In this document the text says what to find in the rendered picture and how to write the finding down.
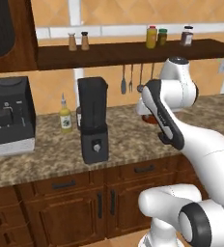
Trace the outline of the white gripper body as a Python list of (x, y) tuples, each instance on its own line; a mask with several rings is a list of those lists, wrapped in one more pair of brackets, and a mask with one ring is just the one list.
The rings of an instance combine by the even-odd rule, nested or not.
[(136, 104), (136, 113), (140, 116), (149, 115), (150, 110), (146, 107), (142, 98), (139, 98)]

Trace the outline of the hanging grey ladle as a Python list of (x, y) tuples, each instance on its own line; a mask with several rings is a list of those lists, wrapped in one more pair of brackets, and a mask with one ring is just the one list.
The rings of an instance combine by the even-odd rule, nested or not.
[(141, 93), (143, 91), (143, 84), (142, 84), (142, 77), (143, 77), (143, 67), (144, 67), (144, 64), (141, 64), (140, 65), (140, 76), (139, 76), (139, 84), (137, 85), (137, 92), (138, 93)]

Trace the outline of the hanging grey fork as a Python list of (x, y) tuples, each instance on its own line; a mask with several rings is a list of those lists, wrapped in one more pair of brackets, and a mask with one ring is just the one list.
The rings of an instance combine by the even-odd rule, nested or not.
[(130, 93), (132, 93), (132, 89), (133, 89), (132, 79), (133, 79), (133, 64), (130, 67), (130, 81), (129, 81), (129, 84), (128, 84)]

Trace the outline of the hanging grey spatula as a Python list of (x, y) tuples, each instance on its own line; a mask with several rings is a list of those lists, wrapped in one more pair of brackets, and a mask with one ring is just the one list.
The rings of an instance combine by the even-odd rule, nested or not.
[(121, 82), (121, 93), (122, 95), (126, 94), (126, 65), (123, 65), (123, 78)]

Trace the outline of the dark wooden shelf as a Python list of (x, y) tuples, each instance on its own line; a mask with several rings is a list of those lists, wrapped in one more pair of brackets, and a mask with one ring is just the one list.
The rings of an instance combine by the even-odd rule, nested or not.
[(42, 46), (38, 51), (38, 70), (78, 69), (165, 62), (169, 57), (187, 60), (224, 58), (224, 42), (213, 39), (194, 40), (190, 46), (168, 41), (148, 49), (143, 42), (91, 44), (83, 51), (69, 51), (66, 45)]

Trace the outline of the brown wooden drawer front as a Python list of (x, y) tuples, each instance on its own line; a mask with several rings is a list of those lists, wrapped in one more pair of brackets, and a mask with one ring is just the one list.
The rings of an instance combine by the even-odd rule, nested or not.
[[(75, 186), (63, 188), (63, 189), (52, 189), (52, 183), (68, 182), (71, 181), (72, 179), (74, 179), (76, 182)], [(34, 186), (37, 189), (37, 192), (43, 196), (50, 196), (58, 193), (70, 192), (81, 188), (86, 188), (88, 185), (89, 185), (88, 172), (72, 174), (72, 175), (57, 177), (57, 178), (48, 178), (34, 182)]]
[[(154, 170), (148, 173), (134, 173), (135, 167), (147, 167), (154, 165)], [(123, 165), (119, 168), (119, 177), (123, 180), (158, 176), (166, 173), (171, 173), (176, 170), (177, 160), (173, 157), (164, 157), (153, 160), (141, 161)]]

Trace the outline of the yellow bottle with red cap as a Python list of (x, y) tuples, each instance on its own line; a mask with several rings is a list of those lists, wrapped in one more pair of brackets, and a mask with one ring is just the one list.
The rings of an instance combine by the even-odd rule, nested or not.
[(157, 29), (150, 25), (147, 29), (147, 36), (146, 36), (146, 47), (149, 49), (154, 49), (156, 45), (156, 35), (157, 35)]

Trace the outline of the green-lidded jar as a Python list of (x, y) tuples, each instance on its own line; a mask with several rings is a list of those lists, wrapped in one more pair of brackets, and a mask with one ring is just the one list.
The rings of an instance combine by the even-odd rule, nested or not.
[(157, 44), (164, 45), (167, 41), (167, 30), (166, 29), (159, 29), (157, 35)]

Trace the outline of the yellow oil bottle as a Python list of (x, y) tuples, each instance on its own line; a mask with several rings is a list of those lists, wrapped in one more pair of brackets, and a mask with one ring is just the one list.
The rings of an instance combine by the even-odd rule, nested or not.
[(72, 130), (71, 114), (64, 96), (61, 98), (61, 106), (62, 108), (59, 112), (61, 129), (64, 133), (68, 133)]

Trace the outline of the dark brown jar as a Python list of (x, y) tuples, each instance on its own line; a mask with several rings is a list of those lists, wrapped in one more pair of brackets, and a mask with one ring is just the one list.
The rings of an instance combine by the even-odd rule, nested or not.
[(193, 38), (193, 27), (187, 25), (183, 28), (182, 31), (181, 45), (190, 46), (192, 44), (192, 38)]

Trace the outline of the black-topped shaker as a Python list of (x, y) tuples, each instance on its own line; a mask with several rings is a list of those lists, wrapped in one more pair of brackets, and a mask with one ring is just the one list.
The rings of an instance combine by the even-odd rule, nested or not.
[(82, 50), (89, 50), (89, 40), (88, 40), (88, 32), (81, 32), (82, 38), (81, 38), (81, 49)]

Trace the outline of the white-topped shaker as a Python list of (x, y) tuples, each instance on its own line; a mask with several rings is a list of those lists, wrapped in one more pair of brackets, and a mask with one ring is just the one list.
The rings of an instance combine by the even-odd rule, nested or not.
[(75, 40), (75, 34), (69, 33), (69, 51), (76, 51), (76, 40)]

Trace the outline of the brown wooden cupboard door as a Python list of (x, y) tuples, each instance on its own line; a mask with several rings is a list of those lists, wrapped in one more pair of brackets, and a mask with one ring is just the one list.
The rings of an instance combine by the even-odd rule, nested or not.
[[(102, 218), (98, 218), (98, 192)], [(104, 238), (103, 192), (88, 190), (26, 204), (37, 247), (79, 247)]]
[[(174, 183), (174, 174), (134, 179), (129, 182), (106, 185), (106, 236), (112, 238), (147, 229), (151, 219), (144, 216), (138, 206), (139, 194), (148, 188)], [(115, 190), (115, 215), (110, 214), (110, 191)]]

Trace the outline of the black coffee machine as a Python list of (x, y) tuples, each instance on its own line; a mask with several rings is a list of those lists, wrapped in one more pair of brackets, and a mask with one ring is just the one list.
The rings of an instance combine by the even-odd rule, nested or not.
[(27, 76), (0, 78), (0, 156), (33, 151), (36, 112)]

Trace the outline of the brown wooden wall cupboard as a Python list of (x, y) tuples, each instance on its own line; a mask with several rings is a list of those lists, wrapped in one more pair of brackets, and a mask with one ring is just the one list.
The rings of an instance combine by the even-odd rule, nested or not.
[(0, 72), (35, 70), (38, 42), (31, 0), (8, 0), (13, 27), (14, 46), (0, 57)]

